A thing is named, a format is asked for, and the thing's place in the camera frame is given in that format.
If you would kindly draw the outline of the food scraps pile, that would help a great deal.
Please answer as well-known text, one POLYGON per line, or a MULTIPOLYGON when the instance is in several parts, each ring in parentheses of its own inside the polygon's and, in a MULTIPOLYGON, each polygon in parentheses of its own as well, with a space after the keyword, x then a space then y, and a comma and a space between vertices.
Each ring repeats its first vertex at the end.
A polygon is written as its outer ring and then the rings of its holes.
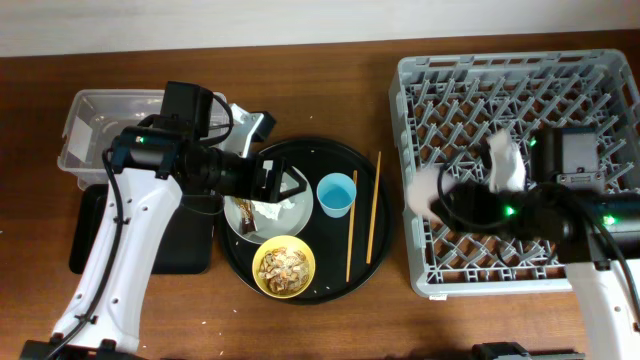
POLYGON ((258 276, 276 295, 290 295, 304 287, 310 279, 306 255, 296 249, 280 247, 269 250, 262 258, 258 276))

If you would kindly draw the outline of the right wooden chopstick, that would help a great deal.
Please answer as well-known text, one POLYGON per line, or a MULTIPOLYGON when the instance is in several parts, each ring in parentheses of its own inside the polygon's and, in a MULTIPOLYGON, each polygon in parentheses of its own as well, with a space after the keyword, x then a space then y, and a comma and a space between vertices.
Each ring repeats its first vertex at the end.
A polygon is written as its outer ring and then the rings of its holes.
POLYGON ((377 215, 377 202, 378 202, 379 183, 380 183, 380 168, 381 168, 381 151, 378 151, 377 161, 376 161, 375 181, 374 181, 374 187, 372 192, 370 224, 369 224, 369 234, 368 234, 368 242, 367 242, 367 253, 366 253, 367 265, 371 264, 372 262, 375 223, 376 223, 376 215, 377 215))

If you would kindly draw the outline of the yellow bowl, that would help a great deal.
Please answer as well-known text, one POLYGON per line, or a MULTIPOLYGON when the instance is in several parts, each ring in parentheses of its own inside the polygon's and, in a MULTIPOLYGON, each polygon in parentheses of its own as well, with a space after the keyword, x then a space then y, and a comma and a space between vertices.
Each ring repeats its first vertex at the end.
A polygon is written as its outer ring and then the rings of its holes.
POLYGON ((282 235, 264 242, 255 252, 252 275, 259 289, 276 299, 302 294, 316 271, 315 256, 301 239, 282 235))

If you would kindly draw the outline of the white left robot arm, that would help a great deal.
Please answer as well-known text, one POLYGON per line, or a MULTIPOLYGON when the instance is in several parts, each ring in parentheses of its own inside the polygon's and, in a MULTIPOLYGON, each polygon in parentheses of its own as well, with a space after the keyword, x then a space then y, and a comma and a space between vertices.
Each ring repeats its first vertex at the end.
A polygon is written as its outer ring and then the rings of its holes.
POLYGON ((108 198, 81 280, 47 342, 28 340, 23 359, 133 359, 156 255, 185 191, 278 203, 307 188, 283 159, 220 149, 234 123, 210 136, 213 103, 196 84, 170 81, 161 110, 128 126, 102 153, 108 198))

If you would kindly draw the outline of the light blue cup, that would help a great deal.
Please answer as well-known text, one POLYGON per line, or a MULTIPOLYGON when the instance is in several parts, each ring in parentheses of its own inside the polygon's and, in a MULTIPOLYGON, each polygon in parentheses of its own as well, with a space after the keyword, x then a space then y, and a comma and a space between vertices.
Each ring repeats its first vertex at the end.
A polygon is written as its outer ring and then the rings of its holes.
POLYGON ((357 196, 354 180, 343 173, 324 176, 316 188, 316 197, 324 213, 331 218, 341 218, 351 209, 357 196))

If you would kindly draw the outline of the wooden chopstick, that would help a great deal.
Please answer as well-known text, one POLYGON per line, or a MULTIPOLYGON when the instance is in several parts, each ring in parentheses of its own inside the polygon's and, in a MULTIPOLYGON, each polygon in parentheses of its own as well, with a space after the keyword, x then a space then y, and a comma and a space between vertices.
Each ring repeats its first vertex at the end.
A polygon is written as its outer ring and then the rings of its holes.
POLYGON ((354 189, 356 190, 355 195, 353 196, 353 201, 350 208, 350 217, 349 217, 349 231, 348 231, 348 241, 347 241, 347 258, 346 258, 346 274, 345 281, 347 283, 350 282, 351 277, 351 259, 352 259, 352 249, 353 249, 353 237, 354 237, 354 224, 355 224, 355 208, 356 208, 356 197, 357 197, 357 180, 358 180, 358 172, 357 170, 353 171, 352 180, 354 183, 354 189))
POLYGON ((376 215, 377 215, 377 202, 378 202, 379 183, 380 183, 380 168, 381 168, 381 151, 378 151, 377 161, 376 161, 375 181, 374 181, 374 187, 372 192, 370 224, 369 224, 369 234, 368 234, 368 242, 367 242, 367 253, 366 253, 367 265, 371 264, 372 262, 375 223, 376 223, 376 215))

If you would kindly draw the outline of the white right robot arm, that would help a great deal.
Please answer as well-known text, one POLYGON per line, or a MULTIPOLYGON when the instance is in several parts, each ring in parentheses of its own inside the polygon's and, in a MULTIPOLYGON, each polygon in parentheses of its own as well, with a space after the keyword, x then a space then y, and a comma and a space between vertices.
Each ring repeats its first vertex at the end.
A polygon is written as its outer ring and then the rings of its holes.
POLYGON ((450 229, 548 240, 579 302, 595 359, 639 356, 639 197, 545 183, 492 193, 475 183, 439 189, 430 209, 450 229))

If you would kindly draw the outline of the pink cup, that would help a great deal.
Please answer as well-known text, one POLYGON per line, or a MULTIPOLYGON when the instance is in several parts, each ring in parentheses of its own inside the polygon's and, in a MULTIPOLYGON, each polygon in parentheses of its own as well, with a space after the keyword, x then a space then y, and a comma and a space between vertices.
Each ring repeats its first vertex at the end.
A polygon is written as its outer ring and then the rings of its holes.
POLYGON ((405 190, 406 205, 423 219, 441 223, 441 219, 431 210, 431 204, 439 199, 437 183, 439 166, 428 167, 416 172, 405 190))

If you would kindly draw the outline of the white napkin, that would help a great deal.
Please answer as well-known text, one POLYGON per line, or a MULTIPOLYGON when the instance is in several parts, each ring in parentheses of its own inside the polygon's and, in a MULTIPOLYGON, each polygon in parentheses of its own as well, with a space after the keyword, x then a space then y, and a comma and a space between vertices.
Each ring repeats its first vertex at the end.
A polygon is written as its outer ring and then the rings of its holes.
POLYGON ((270 220, 278 220, 282 210, 290 210, 295 206, 295 204, 288 199, 279 203, 253 201, 252 204, 255 211, 270 220))

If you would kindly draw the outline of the grey dishwasher rack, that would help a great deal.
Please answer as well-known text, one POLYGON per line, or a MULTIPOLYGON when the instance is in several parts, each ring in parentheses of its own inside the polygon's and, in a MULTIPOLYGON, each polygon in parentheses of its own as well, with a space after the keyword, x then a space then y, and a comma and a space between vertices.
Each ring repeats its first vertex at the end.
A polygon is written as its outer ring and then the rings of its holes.
MULTIPOLYGON (((606 191, 639 188, 639 89, 618 50, 407 57, 389 101, 404 184, 442 163, 458 180, 487 183, 479 157, 458 150, 506 130, 528 155, 537 129, 587 126, 606 191)), ((457 234, 410 210, 403 220, 410 283, 422 297, 570 290, 549 242, 457 234)))

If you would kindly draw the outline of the round black tray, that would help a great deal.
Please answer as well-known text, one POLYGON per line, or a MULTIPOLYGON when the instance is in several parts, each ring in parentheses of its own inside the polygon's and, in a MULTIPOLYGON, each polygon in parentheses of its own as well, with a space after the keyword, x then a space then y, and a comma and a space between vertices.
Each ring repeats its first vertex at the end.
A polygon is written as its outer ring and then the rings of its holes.
POLYGON ((220 222, 219 239, 223 253, 236 275, 249 287, 258 290, 253 278, 252 262, 259 246, 279 235, 292 235, 311 248, 316 273, 302 294, 289 298, 290 304, 317 305, 343 297, 367 282, 384 261, 394 240, 394 216, 389 192, 376 165, 355 149, 325 138, 298 138, 271 145, 261 151, 268 159, 284 158, 301 172, 308 182, 305 193, 292 200, 292 209, 283 209, 273 221, 255 215, 257 228, 266 236, 253 232, 238 233, 240 222, 231 200, 225 202, 225 219, 220 222), (321 209, 316 186, 329 173, 357 174, 355 224, 348 237, 349 217, 331 218, 321 209))

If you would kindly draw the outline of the grey plate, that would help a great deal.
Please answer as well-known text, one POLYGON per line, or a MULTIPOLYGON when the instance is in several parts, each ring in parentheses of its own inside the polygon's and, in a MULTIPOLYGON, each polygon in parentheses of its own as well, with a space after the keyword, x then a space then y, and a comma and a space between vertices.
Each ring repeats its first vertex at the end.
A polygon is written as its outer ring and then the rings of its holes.
POLYGON ((266 240, 280 236, 295 236, 306 226, 310 220, 314 206, 314 195, 310 184, 304 193, 289 198, 295 206, 290 210, 282 210, 278 220, 270 220, 254 210, 252 204, 253 215, 257 230, 255 232, 242 235, 240 233, 241 214, 233 201, 233 197, 226 196, 224 198, 224 215, 231 230, 242 239, 254 243, 262 244, 266 240))

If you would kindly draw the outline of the black rectangular tray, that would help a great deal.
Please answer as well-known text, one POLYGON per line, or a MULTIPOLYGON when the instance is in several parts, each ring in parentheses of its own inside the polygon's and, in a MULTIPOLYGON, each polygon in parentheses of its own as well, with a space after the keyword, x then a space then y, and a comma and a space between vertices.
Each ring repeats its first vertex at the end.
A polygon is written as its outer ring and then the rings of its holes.
MULTIPOLYGON (((89 186, 82 196, 73 244, 68 261, 69 269, 81 274, 89 259, 97 237, 103 213, 106 210, 108 186, 89 186)), ((151 207, 138 210, 138 219, 123 227, 118 250, 133 240, 132 250, 137 260, 156 253, 152 272, 164 275, 201 274, 211 264, 214 217, 197 213, 186 207, 190 200, 184 197, 171 216, 151 207)))

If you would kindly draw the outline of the left wooden chopstick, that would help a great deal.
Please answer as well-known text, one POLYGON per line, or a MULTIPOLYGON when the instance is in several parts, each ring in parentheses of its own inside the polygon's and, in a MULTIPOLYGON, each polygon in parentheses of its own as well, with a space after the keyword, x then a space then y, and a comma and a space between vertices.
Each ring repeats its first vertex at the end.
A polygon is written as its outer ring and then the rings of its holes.
POLYGON ((356 197, 357 197, 357 180, 358 180, 358 172, 357 170, 353 171, 352 180, 354 183, 354 189, 356 190, 355 195, 353 196, 353 201, 350 208, 350 217, 349 217, 349 231, 348 231, 348 241, 347 241, 347 258, 346 258, 346 274, 345 281, 347 283, 350 282, 351 277, 351 259, 352 259, 352 249, 353 249, 353 237, 354 237, 354 224, 355 224, 355 208, 356 208, 356 197))

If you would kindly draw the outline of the gold brown snack wrapper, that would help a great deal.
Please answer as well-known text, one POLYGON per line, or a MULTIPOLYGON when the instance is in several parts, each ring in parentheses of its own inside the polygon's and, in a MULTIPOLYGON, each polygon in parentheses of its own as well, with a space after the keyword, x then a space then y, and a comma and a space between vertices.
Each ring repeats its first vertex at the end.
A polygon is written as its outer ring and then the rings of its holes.
POLYGON ((240 233, 246 235, 257 230, 255 218, 253 215, 252 204, 249 200, 241 198, 233 198, 233 201, 241 214, 240 233))

